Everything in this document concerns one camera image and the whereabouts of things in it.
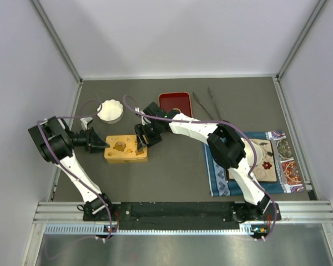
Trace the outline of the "silver tin lid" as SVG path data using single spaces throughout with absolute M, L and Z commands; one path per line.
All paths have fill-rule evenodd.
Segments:
M 135 135 L 112 135 L 107 136 L 105 141 L 110 148 L 104 150 L 104 155 L 111 154 L 135 154 L 148 156 L 148 148 L 137 151 L 137 137 Z

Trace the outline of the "white scalloped dish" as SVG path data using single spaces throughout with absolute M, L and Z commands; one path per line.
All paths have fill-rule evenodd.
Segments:
M 115 124 L 123 117 L 123 105 L 118 100 L 106 100 L 98 109 L 97 116 L 106 124 Z

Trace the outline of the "metal tongs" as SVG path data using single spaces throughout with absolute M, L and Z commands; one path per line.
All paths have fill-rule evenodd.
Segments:
M 221 113 L 219 110 L 219 107 L 216 103 L 216 98 L 214 96 L 214 93 L 210 87 L 207 87 L 207 94 L 210 103 L 205 104 L 205 102 L 198 97 L 196 92 L 192 92 L 192 98 L 196 102 L 197 105 L 199 105 L 200 108 L 203 109 L 203 111 L 207 114 L 210 120 L 222 120 Z

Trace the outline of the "gold cookie tin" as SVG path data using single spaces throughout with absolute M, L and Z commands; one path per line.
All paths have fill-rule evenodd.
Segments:
M 110 164 L 114 163 L 135 163 L 135 162 L 147 162 L 148 156 L 146 155 L 135 155 L 135 154 L 111 154 L 107 153 L 104 155 L 106 161 Z

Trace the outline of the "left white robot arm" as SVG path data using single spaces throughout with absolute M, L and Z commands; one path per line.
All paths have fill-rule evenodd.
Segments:
M 56 116 L 39 121 L 28 132 L 40 155 L 62 170 L 79 191 L 84 204 L 78 209 L 84 221 L 112 221 L 115 207 L 106 193 L 91 180 L 75 155 L 75 147 L 90 153 L 104 151 L 109 145 L 89 124 L 92 118 L 82 118 L 82 130 L 72 132 L 64 119 Z

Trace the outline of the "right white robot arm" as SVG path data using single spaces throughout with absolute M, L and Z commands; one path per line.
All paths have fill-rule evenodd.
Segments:
M 142 121 L 134 127 L 138 150 L 161 142 L 164 132 L 198 140 L 208 146 L 217 165 L 229 170 L 248 204 L 249 215 L 261 219 L 268 213 L 270 197 L 253 174 L 257 159 L 254 145 L 249 145 L 251 152 L 247 153 L 245 144 L 250 141 L 241 138 L 228 122 L 204 123 L 177 110 L 166 112 L 155 102 L 144 110 L 136 107 L 135 113 Z

